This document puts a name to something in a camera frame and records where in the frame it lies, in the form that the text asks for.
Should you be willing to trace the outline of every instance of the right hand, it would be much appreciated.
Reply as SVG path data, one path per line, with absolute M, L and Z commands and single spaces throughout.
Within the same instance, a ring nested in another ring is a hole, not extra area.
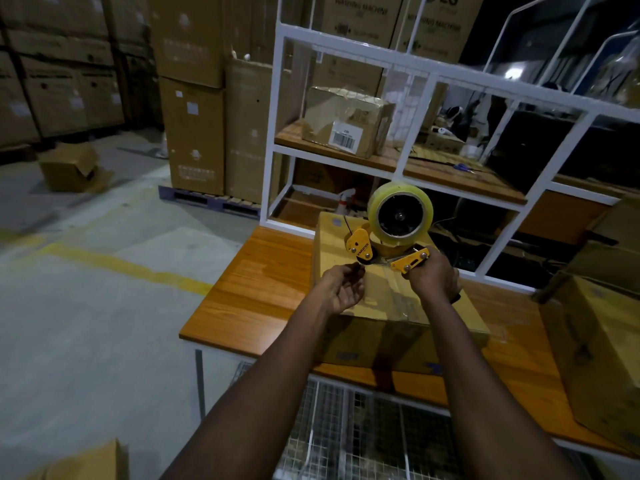
M 411 289 L 427 303 L 443 298 L 451 302 L 462 290 L 458 284 L 460 272 L 439 250 L 433 246 L 427 246 L 427 249 L 427 261 L 407 273 Z

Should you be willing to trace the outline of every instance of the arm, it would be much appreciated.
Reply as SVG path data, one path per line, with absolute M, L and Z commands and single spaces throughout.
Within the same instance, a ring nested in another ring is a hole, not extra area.
M 409 280 L 431 322 L 468 473 L 480 480 L 577 480 L 569 460 L 511 395 L 451 306 L 450 298 L 460 292 L 458 270 L 437 250 L 430 252 Z
M 267 479 L 284 450 L 327 318 L 364 295 L 364 268 L 334 266 L 207 414 L 161 480 Z

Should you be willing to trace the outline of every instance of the floor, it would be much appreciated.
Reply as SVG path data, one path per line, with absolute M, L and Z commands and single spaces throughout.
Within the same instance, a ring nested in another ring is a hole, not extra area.
M 256 222 L 160 201 L 161 135 L 94 142 L 105 194 L 53 194 L 0 167 L 0 478 L 117 437 L 156 479 L 193 432 L 177 338 Z M 237 362 L 204 357 L 207 407 Z

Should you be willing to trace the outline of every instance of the barcode label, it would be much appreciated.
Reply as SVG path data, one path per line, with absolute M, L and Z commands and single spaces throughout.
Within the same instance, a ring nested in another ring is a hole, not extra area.
M 356 153 L 362 137 L 362 128 L 334 121 L 329 144 L 345 152 Z

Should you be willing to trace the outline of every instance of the blue pallet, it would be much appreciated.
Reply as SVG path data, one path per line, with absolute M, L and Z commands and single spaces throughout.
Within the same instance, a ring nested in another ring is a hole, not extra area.
M 228 196 L 201 194 L 200 192 L 174 189 L 172 187 L 165 187 L 164 185 L 158 185 L 158 195 L 161 200 L 185 203 L 187 205 L 204 207 L 205 209 L 260 220 L 260 208 L 242 202 L 231 202 Z

